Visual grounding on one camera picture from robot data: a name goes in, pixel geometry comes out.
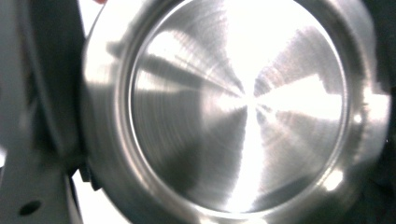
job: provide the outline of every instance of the shiny metal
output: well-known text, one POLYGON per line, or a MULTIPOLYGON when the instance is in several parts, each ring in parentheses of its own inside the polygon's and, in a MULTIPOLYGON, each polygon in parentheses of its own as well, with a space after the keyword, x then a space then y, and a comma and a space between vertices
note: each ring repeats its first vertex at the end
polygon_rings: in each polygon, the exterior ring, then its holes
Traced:
POLYGON ((386 136, 375 66, 359 1, 110 1, 85 52, 90 165, 136 224, 334 223, 386 136))

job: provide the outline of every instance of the stainless steel pot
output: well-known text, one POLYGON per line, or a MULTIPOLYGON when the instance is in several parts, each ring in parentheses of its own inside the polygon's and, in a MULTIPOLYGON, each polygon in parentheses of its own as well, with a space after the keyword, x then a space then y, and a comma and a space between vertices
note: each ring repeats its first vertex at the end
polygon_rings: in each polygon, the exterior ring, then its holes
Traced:
POLYGON ((138 223, 334 223, 389 95, 357 0, 109 1, 84 54, 89 163, 138 223))

